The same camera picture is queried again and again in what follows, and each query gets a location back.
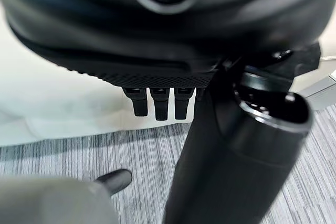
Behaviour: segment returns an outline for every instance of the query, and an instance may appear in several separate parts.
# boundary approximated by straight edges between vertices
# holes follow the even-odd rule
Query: striped carpet
[[[112,199],[120,223],[158,224],[189,125],[117,132],[0,149],[0,174],[93,180],[117,168],[134,180]],[[300,159],[263,223],[336,223],[336,106],[316,112]]]

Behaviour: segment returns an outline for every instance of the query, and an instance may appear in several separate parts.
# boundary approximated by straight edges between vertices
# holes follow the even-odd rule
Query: black cylinder
[[[164,224],[259,223],[311,129],[312,112],[297,94],[219,84],[197,105]]]

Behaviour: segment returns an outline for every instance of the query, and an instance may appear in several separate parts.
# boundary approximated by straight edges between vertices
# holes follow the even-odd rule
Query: floor
[[[120,223],[161,222],[174,165],[189,125],[0,148],[0,174],[40,174],[94,180],[117,168],[134,180],[112,199]],[[336,106],[316,112],[316,122],[295,169],[263,223],[336,221]]]

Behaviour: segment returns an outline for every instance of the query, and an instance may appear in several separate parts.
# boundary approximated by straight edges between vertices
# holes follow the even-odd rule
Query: gray carpet
[[[0,174],[93,180],[132,170],[130,187],[112,200],[120,223],[158,224],[189,125],[43,141],[0,149]],[[336,223],[336,106],[316,113],[297,166],[263,223]]]

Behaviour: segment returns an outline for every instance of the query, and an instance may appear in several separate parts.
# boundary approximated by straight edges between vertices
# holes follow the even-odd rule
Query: white fabric
[[[150,95],[149,116],[136,118],[121,88],[32,53],[15,38],[0,11],[0,146],[191,122],[194,98],[187,120],[178,121],[172,91],[168,121],[155,120]],[[324,56],[336,55],[335,28],[336,17],[322,36]],[[321,69],[298,78],[294,90],[323,79],[336,69],[336,61],[329,60]]]

